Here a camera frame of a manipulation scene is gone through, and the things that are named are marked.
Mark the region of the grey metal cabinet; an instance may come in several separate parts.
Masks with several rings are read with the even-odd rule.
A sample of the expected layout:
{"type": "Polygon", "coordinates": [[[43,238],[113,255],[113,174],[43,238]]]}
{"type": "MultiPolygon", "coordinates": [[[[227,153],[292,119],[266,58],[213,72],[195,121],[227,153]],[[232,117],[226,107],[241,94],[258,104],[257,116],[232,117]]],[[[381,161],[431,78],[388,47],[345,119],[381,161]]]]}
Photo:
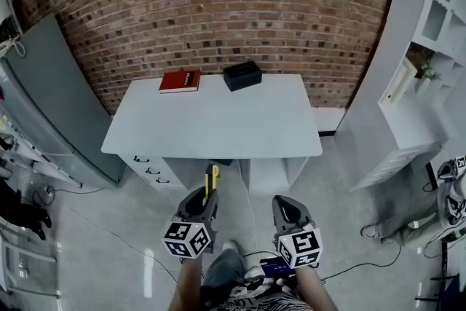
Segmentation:
{"type": "Polygon", "coordinates": [[[0,112],[34,148],[81,185],[114,188],[124,164],[101,150],[111,116],[49,15],[20,38],[25,55],[0,57],[0,112]]]}

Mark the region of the yellow-handled tool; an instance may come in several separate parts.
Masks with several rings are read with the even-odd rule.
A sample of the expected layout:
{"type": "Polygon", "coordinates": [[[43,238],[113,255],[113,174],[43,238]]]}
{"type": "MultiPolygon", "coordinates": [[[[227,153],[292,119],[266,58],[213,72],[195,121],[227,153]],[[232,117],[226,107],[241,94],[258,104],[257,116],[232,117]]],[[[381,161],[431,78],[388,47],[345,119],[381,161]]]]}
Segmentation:
{"type": "Polygon", "coordinates": [[[209,164],[205,171],[205,202],[217,188],[217,180],[220,178],[219,168],[216,164],[209,164]]]}

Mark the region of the blue waist device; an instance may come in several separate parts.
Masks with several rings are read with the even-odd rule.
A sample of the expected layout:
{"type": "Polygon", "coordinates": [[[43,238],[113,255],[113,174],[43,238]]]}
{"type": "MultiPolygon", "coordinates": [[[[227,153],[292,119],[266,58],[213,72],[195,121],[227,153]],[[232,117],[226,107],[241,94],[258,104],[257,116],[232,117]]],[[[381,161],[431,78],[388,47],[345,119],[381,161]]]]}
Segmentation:
{"type": "Polygon", "coordinates": [[[265,277],[288,278],[295,275],[294,269],[290,268],[281,256],[261,259],[259,264],[265,277]]]}

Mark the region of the white shelving unit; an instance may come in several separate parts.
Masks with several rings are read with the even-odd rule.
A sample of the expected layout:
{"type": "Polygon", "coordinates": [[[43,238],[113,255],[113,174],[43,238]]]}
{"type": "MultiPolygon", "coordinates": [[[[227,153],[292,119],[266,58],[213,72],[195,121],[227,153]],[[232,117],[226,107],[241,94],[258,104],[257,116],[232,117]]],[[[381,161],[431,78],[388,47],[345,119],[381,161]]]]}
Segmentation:
{"type": "Polygon", "coordinates": [[[429,162],[466,135],[466,0],[392,0],[335,142],[351,189],[429,162]],[[430,63],[440,80],[421,81],[430,63]]]}

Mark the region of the white desk drawer unit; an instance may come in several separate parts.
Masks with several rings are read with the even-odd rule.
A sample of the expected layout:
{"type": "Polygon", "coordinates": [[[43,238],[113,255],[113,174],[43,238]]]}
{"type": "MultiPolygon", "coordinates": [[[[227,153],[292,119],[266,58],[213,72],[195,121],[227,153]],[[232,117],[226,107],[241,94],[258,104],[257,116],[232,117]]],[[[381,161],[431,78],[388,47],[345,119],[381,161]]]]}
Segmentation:
{"type": "Polygon", "coordinates": [[[152,186],[185,189],[180,179],[161,157],[120,154],[119,157],[152,186]]]}

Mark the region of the small green plant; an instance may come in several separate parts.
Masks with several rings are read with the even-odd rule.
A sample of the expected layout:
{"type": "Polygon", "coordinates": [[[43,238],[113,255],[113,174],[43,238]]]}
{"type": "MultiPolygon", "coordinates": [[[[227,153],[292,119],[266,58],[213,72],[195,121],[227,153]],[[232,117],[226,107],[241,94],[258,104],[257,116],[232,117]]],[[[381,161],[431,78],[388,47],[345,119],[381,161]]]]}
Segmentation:
{"type": "Polygon", "coordinates": [[[441,79],[441,75],[433,68],[430,63],[424,63],[420,69],[420,72],[420,79],[422,82],[426,80],[430,80],[432,82],[441,79]]]}

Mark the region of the white metal frame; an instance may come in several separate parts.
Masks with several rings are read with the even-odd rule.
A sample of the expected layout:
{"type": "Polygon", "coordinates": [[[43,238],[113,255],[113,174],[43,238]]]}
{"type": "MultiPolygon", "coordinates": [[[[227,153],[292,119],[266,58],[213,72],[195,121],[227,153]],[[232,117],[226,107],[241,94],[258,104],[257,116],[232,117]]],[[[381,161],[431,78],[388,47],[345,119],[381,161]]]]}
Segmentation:
{"type": "Polygon", "coordinates": [[[57,264],[57,258],[20,246],[18,243],[11,241],[5,235],[5,232],[17,238],[25,238],[28,242],[31,242],[28,236],[7,228],[4,224],[0,224],[0,290],[8,294],[29,294],[60,299],[58,290],[52,292],[33,291],[19,286],[21,280],[28,279],[30,273],[28,263],[30,259],[48,264],[57,264]]]}

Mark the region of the person's patterned shirt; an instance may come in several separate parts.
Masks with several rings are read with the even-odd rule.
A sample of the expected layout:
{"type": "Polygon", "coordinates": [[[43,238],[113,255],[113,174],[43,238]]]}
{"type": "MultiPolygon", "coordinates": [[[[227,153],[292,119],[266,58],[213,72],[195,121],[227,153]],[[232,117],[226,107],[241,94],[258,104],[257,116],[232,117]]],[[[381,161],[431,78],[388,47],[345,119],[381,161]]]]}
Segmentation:
{"type": "Polygon", "coordinates": [[[202,311],[314,311],[285,279],[264,278],[233,288],[203,286],[200,301],[202,311]]]}

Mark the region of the person's right forearm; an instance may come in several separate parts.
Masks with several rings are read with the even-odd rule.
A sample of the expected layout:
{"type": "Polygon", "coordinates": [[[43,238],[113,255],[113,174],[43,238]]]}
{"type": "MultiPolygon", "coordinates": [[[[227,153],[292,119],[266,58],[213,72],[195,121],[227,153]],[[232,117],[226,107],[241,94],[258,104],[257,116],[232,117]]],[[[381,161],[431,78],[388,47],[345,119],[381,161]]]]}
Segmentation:
{"type": "Polygon", "coordinates": [[[301,297],[314,311],[338,311],[314,268],[295,269],[301,297]]]}

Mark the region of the black floor stand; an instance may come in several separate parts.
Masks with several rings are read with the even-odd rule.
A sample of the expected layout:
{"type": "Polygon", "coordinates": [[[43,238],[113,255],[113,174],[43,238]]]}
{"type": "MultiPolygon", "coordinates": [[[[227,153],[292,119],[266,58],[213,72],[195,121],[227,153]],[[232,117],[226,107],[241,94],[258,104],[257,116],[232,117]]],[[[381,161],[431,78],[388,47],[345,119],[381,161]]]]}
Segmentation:
{"type": "Polygon", "coordinates": [[[424,311],[466,311],[466,238],[442,243],[441,272],[427,282],[430,293],[419,288],[415,308],[424,311]]]}

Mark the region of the person's left forearm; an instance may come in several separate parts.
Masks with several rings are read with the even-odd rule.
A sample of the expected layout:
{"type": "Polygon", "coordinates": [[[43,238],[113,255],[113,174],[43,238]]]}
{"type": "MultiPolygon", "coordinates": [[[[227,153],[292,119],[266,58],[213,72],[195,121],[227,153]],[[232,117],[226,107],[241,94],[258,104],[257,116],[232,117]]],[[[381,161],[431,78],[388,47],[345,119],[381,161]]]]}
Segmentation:
{"type": "Polygon", "coordinates": [[[187,259],[181,265],[168,311],[200,311],[202,257],[187,259]]]}

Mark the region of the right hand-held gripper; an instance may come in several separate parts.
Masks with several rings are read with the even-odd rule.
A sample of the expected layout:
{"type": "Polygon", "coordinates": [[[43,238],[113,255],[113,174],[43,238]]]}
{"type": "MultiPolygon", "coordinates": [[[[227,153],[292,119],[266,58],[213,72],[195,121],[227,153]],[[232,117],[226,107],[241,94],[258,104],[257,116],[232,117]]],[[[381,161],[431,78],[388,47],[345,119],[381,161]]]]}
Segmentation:
{"type": "Polygon", "coordinates": [[[277,231],[273,243],[285,263],[290,268],[318,264],[323,241],[320,229],[310,221],[307,207],[290,197],[275,195],[272,212],[277,231]]]}

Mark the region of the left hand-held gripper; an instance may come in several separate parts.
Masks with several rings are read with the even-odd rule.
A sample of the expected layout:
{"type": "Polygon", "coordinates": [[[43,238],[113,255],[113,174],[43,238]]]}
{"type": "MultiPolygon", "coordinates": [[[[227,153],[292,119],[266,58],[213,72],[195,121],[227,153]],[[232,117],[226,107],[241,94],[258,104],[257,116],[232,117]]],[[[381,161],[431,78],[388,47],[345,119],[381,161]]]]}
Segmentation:
{"type": "Polygon", "coordinates": [[[217,209],[217,191],[205,198],[205,188],[200,187],[186,196],[178,206],[177,215],[166,223],[162,234],[162,242],[170,255],[180,259],[196,259],[203,253],[212,254],[217,234],[213,230],[217,209]],[[200,215],[201,221],[183,219],[200,215]]]}

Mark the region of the red book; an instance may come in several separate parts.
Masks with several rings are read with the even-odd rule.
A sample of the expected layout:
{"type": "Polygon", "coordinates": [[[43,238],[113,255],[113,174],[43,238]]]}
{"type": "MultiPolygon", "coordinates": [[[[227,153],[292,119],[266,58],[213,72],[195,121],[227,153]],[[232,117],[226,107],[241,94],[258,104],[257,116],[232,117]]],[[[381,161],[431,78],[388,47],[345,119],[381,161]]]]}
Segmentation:
{"type": "Polygon", "coordinates": [[[159,86],[159,92],[165,94],[198,91],[200,77],[200,71],[179,71],[166,73],[162,77],[162,81],[159,86]]]}

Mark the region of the black tissue box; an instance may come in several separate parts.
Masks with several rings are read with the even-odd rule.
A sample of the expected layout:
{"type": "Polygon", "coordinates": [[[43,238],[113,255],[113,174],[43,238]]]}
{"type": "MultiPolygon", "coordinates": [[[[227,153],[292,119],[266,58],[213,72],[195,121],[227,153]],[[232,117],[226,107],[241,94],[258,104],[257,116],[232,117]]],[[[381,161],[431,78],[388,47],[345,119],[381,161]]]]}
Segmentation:
{"type": "Polygon", "coordinates": [[[231,92],[260,84],[262,74],[262,70],[252,60],[223,70],[224,81],[231,92]]]}

